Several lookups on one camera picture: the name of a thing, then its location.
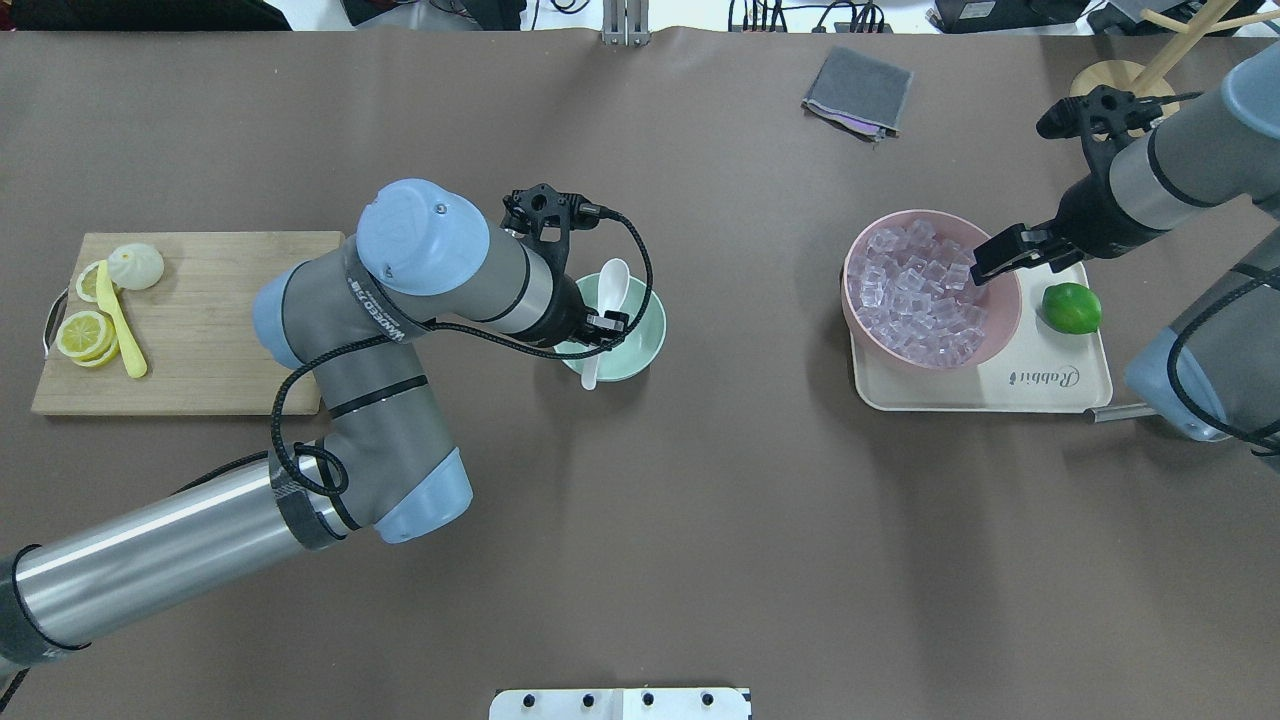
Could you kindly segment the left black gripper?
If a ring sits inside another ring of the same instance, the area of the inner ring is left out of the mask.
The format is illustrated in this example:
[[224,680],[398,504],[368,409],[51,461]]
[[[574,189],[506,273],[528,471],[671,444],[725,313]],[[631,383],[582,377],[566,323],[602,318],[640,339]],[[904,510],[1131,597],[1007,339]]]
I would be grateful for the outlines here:
[[[552,348],[568,341],[585,323],[585,334],[623,334],[628,323],[627,313],[611,310],[589,313],[582,295],[568,275],[556,278],[550,301],[538,323],[530,328],[530,345],[538,348]],[[608,348],[613,345],[612,336],[573,337],[573,351]]]

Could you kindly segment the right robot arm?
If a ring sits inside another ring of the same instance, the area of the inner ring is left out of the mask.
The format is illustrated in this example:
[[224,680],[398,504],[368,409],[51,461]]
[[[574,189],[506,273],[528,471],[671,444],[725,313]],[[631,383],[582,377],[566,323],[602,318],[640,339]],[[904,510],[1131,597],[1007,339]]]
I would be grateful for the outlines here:
[[[1044,138],[1078,138],[1088,176],[1053,219],[1015,224],[975,250],[978,284],[1039,265],[1115,259],[1201,213],[1247,196],[1279,204],[1279,50],[1234,67],[1212,90],[1162,97],[1108,86],[1066,97],[1038,120]],[[1277,466],[1279,237],[1267,234],[1134,357],[1125,384],[1184,436],[1239,439]]]

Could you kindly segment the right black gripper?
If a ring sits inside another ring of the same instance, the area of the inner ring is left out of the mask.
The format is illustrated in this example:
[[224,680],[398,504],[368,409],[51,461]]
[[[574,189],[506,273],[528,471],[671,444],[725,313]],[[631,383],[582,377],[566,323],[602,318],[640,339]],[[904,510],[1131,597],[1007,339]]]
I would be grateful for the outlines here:
[[1082,178],[1047,224],[1010,225],[974,249],[970,278],[982,287],[1019,269],[1064,272],[1073,265],[1073,254],[1055,255],[1056,238],[1089,259],[1115,259],[1140,247],[1140,223],[1121,210],[1103,181]]

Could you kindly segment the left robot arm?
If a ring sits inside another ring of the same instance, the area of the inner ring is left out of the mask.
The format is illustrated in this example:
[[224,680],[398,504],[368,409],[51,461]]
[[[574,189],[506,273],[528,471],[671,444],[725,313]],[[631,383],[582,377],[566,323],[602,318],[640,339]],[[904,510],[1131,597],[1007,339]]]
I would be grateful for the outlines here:
[[381,188],[340,247],[292,266],[253,302],[259,342],[314,375],[332,428],[270,447],[125,516],[3,560],[3,674],[56,662],[123,626],[364,528],[389,544],[444,527],[474,492],[415,342],[439,331],[536,357],[621,345],[637,320],[586,304],[564,268],[573,231],[634,224],[548,184],[490,223],[425,179]]

